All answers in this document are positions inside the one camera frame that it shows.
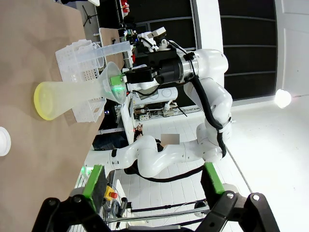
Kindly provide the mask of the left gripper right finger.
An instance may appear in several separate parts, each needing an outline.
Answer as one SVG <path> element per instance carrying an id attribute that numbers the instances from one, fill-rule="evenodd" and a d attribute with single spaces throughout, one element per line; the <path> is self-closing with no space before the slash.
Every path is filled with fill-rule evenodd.
<path id="1" fill-rule="evenodd" d="M 212 163 L 202 168 L 201 185 L 208 206 L 197 232 L 221 232 L 229 221 L 237 222 L 244 232 L 278 232 L 280 229 L 266 197 L 259 192 L 243 197 L 225 190 Z"/>

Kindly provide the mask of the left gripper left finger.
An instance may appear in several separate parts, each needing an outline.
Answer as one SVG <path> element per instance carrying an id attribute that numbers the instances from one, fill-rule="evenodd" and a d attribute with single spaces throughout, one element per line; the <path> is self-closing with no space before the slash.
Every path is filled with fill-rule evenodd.
<path id="1" fill-rule="evenodd" d="M 81 190 L 75 190 L 65 200 L 47 198 L 34 223 L 33 232 L 68 232 L 74 225 L 82 225 L 87 232 L 106 232 L 107 224 L 99 215 L 107 187 L 105 170 L 95 165 Z"/>

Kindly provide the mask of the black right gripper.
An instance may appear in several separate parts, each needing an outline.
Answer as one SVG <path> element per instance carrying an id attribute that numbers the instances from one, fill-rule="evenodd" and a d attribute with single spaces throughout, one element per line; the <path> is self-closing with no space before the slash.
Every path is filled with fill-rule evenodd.
<path id="1" fill-rule="evenodd" d="M 156 51 L 148 54 L 150 67 L 132 69 L 110 77 L 112 91 L 117 94 L 128 94 L 132 92 L 130 84 L 152 82 L 153 71 L 156 72 L 155 79 L 158 84 L 179 82 L 181 79 L 181 60 L 175 49 Z"/>

